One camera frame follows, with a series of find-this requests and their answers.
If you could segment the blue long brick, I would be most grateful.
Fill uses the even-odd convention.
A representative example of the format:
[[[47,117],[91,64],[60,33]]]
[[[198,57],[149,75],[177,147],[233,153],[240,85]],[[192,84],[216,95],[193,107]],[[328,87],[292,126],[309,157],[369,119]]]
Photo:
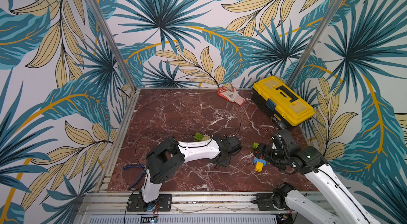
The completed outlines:
[[[264,166],[266,166],[267,161],[264,160],[264,159],[258,159],[258,158],[256,158],[256,157],[254,157],[253,163],[254,163],[254,164],[256,164],[256,163],[262,163]]]

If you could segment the light green square brick front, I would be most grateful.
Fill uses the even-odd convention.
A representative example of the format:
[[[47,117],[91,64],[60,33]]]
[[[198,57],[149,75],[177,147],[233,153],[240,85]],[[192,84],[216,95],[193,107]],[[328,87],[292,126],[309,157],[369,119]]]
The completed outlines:
[[[253,149],[257,149],[258,146],[259,146],[259,144],[254,142],[253,145],[252,145],[252,148],[253,148]]]

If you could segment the yellow square brick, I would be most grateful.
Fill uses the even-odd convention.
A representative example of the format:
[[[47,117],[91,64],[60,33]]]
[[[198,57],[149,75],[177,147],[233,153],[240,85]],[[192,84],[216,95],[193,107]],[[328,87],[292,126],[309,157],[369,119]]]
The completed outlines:
[[[263,170],[263,163],[256,162],[255,171],[260,173],[260,172],[262,172],[262,170]]]

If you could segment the light green long brick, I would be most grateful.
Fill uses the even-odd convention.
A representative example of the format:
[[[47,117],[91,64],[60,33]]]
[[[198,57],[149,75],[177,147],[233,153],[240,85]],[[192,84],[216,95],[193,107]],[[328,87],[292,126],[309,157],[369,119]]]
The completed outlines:
[[[194,135],[194,140],[195,140],[195,141],[204,141],[204,140],[205,140],[205,136],[197,132],[197,133]]]

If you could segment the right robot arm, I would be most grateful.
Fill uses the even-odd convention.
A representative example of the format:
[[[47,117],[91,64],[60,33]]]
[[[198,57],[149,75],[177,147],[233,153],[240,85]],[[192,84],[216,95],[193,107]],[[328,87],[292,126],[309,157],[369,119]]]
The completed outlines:
[[[377,224],[373,217],[337,177],[327,160],[311,146],[304,149],[296,143],[280,146],[259,144],[254,149],[256,171],[265,163],[281,172],[287,166],[304,175],[321,192],[334,209],[330,213],[285,182],[272,193],[257,194],[252,202],[259,210],[296,211],[313,224]]]

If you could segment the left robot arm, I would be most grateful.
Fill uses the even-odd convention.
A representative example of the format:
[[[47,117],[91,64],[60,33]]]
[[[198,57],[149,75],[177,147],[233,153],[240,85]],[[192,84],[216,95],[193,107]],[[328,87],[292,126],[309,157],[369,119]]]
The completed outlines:
[[[228,167],[233,155],[242,149],[236,136],[211,136],[204,141],[182,142],[166,138],[146,155],[145,182],[141,196],[146,205],[155,203],[164,182],[171,179],[185,163],[209,159],[217,166]]]

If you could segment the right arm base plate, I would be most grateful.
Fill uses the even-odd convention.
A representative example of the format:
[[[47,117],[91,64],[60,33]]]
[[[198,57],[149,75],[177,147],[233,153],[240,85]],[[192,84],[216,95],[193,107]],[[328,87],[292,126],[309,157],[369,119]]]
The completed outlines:
[[[255,199],[250,202],[258,206],[260,211],[286,211],[290,207],[286,203],[287,195],[278,193],[258,193],[255,195]]]

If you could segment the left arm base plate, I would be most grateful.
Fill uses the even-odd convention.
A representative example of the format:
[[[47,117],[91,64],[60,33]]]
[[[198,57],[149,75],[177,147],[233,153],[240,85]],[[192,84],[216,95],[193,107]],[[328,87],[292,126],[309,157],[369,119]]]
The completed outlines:
[[[158,209],[159,212],[169,212],[172,206],[171,194],[159,194],[156,200],[145,203],[141,194],[129,197],[126,210],[129,212],[149,212]]]

